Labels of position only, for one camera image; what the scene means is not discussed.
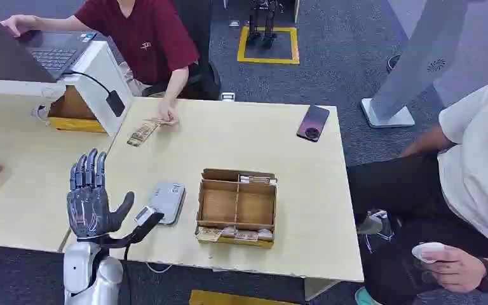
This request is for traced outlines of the person's hand with watch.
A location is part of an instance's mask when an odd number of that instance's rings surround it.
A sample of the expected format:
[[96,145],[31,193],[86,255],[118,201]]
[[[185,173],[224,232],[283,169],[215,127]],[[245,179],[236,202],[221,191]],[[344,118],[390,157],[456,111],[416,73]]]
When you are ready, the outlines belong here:
[[485,266],[478,258],[456,247],[444,246],[443,250],[425,251],[422,258],[435,260],[425,267],[440,286],[451,292],[475,290],[486,274]]

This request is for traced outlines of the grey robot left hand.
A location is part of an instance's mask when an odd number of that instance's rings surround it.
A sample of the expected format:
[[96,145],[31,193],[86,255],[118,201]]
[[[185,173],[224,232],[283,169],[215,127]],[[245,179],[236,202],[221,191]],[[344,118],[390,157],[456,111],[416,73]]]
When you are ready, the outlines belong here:
[[126,193],[122,204],[111,211],[105,188],[107,153],[93,148],[82,154],[70,169],[67,215],[70,228],[80,240],[92,240],[120,230],[135,194]]

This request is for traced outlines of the person's left hand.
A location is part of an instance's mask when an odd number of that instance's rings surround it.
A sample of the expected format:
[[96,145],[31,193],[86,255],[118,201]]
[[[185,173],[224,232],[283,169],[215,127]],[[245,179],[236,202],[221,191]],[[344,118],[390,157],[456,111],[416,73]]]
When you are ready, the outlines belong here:
[[159,103],[160,121],[165,125],[174,125],[179,122],[177,114],[177,101],[163,99]]

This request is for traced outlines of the person's right hand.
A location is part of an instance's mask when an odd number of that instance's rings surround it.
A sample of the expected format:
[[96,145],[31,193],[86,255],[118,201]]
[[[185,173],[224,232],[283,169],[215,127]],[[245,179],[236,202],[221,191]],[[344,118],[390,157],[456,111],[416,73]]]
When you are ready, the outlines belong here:
[[14,37],[18,38],[22,34],[36,28],[37,17],[34,15],[12,15],[0,21],[0,24]]

